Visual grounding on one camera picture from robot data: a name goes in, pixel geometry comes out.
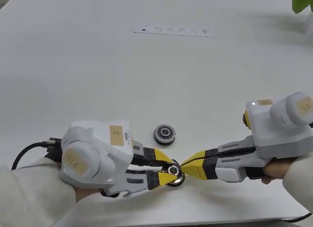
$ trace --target ball bearing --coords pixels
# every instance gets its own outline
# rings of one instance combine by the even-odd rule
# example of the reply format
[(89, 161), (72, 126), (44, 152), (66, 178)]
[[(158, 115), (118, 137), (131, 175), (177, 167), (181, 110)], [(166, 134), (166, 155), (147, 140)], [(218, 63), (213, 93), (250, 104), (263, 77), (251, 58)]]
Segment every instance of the ball bearing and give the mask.
[(170, 145), (175, 141), (175, 130), (166, 124), (159, 125), (155, 129), (154, 138), (160, 145)]

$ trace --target metal bearing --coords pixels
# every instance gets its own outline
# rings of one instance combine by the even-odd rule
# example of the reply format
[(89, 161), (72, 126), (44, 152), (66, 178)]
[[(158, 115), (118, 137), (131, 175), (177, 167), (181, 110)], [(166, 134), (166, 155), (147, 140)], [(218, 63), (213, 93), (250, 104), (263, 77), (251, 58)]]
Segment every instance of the metal bearing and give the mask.
[(184, 182), (185, 174), (182, 173), (179, 163), (174, 159), (172, 161), (174, 162), (173, 164), (162, 167), (162, 172), (177, 176), (178, 178), (176, 180), (168, 183), (167, 185), (171, 187), (178, 187)]
[(154, 132), (154, 138), (160, 145), (170, 145), (175, 140), (175, 130), (169, 125), (159, 125)]

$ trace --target black cable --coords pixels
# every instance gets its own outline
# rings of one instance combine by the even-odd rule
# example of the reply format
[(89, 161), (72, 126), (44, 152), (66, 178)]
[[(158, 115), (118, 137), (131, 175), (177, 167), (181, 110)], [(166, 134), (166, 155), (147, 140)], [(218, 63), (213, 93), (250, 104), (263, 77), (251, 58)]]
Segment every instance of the black cable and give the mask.
[(285, 222), (288, 222), (288, 223), (296, 223), (296, 222), (300, 222), (300, 221), (303, 221), (305, 219), (307, 219), (308, 217), (312, 216), (312, 213), (308, 213), (304, 216), (301, 216), (299, 218), (296, 218), (296, 219), (293, 219), (293, 220), (289, 220), (289, 221), (285, 221)]
[(25, 149), (23, 149), (16, 157), (16, 159), (14, 160), (14, 163), (12, 165), (12, 169), (11, 170), (15, 170), (18, 166), (19, 161), (21, 160), (21, 158), (23, 157), (24, 154), (26, 154), (28, 151), (30, 151), (33, 148), (36, 147), (47, 147), (47, 142), (43, 141), (43, 142), (37, 142), (34, 144), (31, 144), (29, 146), (27, 146)]

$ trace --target power cord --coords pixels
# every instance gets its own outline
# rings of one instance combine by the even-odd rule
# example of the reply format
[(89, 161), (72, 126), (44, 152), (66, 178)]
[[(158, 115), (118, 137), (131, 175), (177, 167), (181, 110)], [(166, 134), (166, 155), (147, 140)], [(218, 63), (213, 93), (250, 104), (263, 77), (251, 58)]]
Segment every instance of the power cord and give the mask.
[(288, 221), (285, 221), (285, 222), (288, 222), (288, 223), (296, 223), (296, 222), (300, 222), (300, 221), (303, 221), (305, 219), (307, 219), (308, 217), (312, 216), (312, 213), (308, 213), (304, 216), (301, 216), (299, 218), (296, 218), (296, 219), (293, 219), (293, 220), (288, 220)]
[(36, 147), (43, 147), (43, 148), (47, 148), (47, 152), (51, 152), (51, 151), (62, 151), (61, 149), (61, 139), (58, 138), (50, 138), (47, 141), (43, 141), (43, 142), (37, 142), (34, 144), (31, 144), (29, 146), (27, 146), (25, 149), (23, 149), (16, 157), (16, 159), (13, 162), (12, 165), (12, 169), (11, 170), (15, 170), (18, 166), (18, 163), (20, 162), (21, 158), (31, 149), (36, 148)]

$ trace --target finger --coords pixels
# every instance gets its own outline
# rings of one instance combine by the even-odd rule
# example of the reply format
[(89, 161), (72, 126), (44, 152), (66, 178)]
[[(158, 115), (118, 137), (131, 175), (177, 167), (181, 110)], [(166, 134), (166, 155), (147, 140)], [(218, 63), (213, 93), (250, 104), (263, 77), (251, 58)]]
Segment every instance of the finger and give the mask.
[(272, 181), (271, 177), (262, 178), (261, 182), (263, 184), (269, 184)]

